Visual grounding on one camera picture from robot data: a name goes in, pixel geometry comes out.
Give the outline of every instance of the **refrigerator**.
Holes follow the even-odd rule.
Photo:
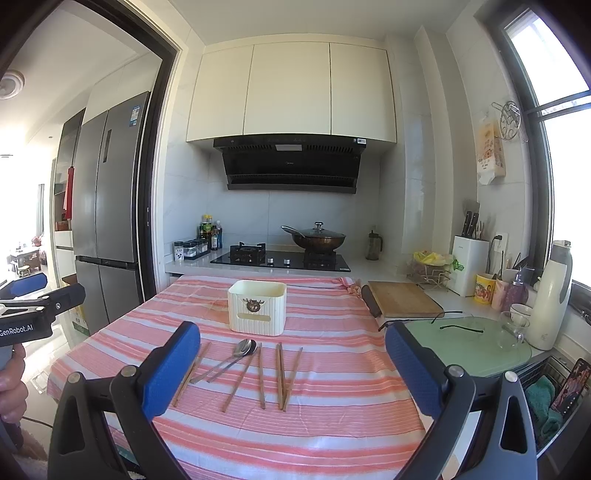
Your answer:
[[[72,233],[90,334],[144,301],[136,239],[139,149],[149,92],[82,125],[74,159]]]

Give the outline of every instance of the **human hand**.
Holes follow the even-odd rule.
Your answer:
[[[27,410],[29,391],[21,381],[25,356],[25,348],[20,343],[14,345],[12,358],[0,370],[0,418],[6,423],[18,422]]]

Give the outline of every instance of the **ceiling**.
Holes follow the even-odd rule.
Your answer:
[[[468,0],[170,0],[209,45],[279,33],[328,33],[382,40],[421,25],[445,33]]]
[[[92,86],[146,51],[91,10],[64,2],[10,65],[25,86],[0,100],[0,154],[15,154],[32,138],[57,152],[63,123],[86,106]]]

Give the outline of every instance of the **refrigerator handle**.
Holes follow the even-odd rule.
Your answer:
[[[103,163],[105,163],[107,161],[107,155],[109,154],[109,143],[111,143],[111,132],[112,132],[112,128],[109,129],[109,131],[107,132],[107,139],[105,141],[105,153],[103,153]]]

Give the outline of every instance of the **door frame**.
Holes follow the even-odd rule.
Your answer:
[[[163,174],[166,141],[170,129],[180,70],[188,48],[175,31],[140,0],[76,0],[97,12],[143,43],[162,60],[145,120],[139,155],[136,197],[136,241],[143,300],[153,297],[163,285],[160,265],[164,258],[161,236]],[[0,76],[33,31],[62,0],[19,0],[0,19]]]

